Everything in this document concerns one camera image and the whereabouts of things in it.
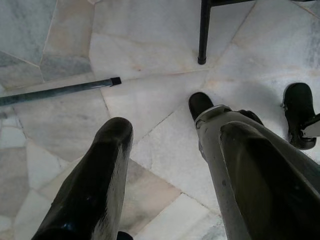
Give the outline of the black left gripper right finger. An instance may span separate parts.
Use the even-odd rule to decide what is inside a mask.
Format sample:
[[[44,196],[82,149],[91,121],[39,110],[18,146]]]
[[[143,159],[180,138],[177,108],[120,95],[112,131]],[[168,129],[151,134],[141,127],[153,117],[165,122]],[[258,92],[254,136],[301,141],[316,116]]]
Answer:
[[[230,122],[220,148],[251,240],[320,240],[320,196],[266,137]]]

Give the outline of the metal clothes rack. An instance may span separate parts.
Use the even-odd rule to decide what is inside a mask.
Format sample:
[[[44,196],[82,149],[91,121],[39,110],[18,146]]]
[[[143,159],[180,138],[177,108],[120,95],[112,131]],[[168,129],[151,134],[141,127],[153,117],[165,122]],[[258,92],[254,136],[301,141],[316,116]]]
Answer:
[[[0,97],[0,107],[120,85],[120,77]]]

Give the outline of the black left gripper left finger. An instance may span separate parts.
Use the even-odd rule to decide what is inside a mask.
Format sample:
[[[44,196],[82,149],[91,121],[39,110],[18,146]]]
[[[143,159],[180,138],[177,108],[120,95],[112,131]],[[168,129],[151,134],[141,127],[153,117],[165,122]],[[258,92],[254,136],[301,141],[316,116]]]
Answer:
[[[31,240],[134,240],[120,230],[133,126],[109,119],[63,181]]]

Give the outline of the grey robot right leg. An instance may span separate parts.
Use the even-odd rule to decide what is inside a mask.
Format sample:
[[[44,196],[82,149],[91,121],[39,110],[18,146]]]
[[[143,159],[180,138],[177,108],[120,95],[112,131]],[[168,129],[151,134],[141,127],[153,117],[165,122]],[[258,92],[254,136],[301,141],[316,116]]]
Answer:
[[[315,114],[311,88],[303,82],[290,84],[283,94],[288,141],[300,150],[312,149],[320,138],[320,113]]]

